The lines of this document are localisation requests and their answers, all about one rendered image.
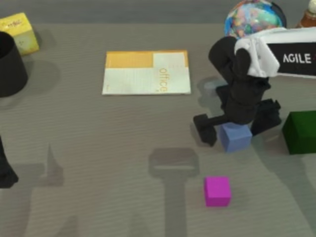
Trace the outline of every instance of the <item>colorful ball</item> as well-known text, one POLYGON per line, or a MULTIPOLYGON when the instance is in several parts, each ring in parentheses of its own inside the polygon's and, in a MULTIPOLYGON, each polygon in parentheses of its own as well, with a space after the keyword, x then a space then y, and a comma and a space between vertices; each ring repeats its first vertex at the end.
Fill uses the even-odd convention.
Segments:
POLYGON ((265 0, 243 0, 228 14, 225 35, 240 39, 253 33, 286 27, 272 4, 265 0))

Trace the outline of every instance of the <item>bottle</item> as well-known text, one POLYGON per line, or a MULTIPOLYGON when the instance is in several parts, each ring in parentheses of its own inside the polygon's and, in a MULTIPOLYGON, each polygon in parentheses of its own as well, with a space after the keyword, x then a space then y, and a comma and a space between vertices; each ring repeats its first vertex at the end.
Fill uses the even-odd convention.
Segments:
POLYGON ((310 0, 308 9, 296 28, 316 27, 316 0, 310 0))

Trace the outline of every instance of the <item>black cup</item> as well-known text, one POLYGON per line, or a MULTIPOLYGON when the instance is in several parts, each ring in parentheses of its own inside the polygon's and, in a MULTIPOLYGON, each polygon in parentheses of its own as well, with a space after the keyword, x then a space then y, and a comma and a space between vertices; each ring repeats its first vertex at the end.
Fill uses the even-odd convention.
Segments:
POLYGON ((28 75, 13 37, 0 32, 0 97, 8 97, 22 90, 28 75))

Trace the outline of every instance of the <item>gray background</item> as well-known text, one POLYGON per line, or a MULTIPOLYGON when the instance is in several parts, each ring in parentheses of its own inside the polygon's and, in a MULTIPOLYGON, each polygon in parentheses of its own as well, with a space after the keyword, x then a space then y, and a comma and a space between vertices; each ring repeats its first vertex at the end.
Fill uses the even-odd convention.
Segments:
MULTIPOLYGON (((27 3, 0 3, 6 13, 25 9, 40 42, 39 52, 24 57, 26 88, 0 100, 0 132, 20 177, 13 189, 0 191, 1 237, 316 236, 315 154, 289 156, 281 126, 232 154, 220 143, 201 144, 192 126, 195 115, 221 113, 218 98, 203 86, 218 78, 207 53, 223 25, 208 23, 222 22, 233 4, 208 3, 213 10, 203 21, 200 13, 181 19, 194 10, 193 1, 183 4, 173 14, 177 24, 171 13, 165 20, 170 24, 158 24, 161 17, 137 15, 138 4, 130 4, 129 17, 144 23, 147 16, 148 24, 129 24, 130 18, 114 17, 107 7, 113 4, 94 11, 87 2, 27 3), (114 19, 126 24, 82 24, 114 19), (81 24, 64 24, 70 22, 81 24), (106 51, 183 48, 189 51, 192 95, 101 95, 106 51), (207 175, 230 177, 230 207, 204 206, 207 175)), ((284 8, 297 10, 290 14, 295 23, 306 5, 287 1, 284 8)), ((283 120, 290 111, 316 108, 314 80, 278 77, 271 83, 266 98, 279 100, 283 120)))
MULTIPOLYGON (((239 0, 1 0, 0 15, 27 13, 33 23, 222 23, 239 0)), ((290 25, 308 0, 276 0, 290 25)))

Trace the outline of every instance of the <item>black label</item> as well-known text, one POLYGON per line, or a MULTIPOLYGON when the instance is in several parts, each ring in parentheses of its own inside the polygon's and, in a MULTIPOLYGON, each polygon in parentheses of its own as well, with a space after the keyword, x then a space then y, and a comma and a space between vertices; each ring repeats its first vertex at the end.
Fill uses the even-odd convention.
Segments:
POLYGON ((280 63, 278 73, 316 76, 316 42, 271 43, 268 47, 280 63))

